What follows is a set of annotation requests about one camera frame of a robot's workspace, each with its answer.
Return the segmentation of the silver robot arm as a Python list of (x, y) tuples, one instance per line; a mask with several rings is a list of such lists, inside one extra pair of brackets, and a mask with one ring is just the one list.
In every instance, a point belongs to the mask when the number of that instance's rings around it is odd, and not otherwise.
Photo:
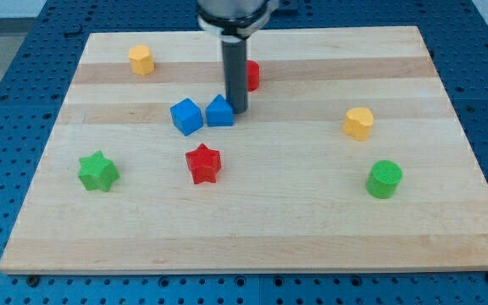
[(278, 7), (278, 0), (197, 0), (198, 24), (220, 40), (225, 95), (234, 114), (248, 109), (247, 40)]

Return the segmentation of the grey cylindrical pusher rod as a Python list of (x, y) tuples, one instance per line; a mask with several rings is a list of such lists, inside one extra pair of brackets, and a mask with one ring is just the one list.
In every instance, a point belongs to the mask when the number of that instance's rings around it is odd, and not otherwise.
[(248, 108), (247, 42), (222, 42), (226, 100), (234, 114)]

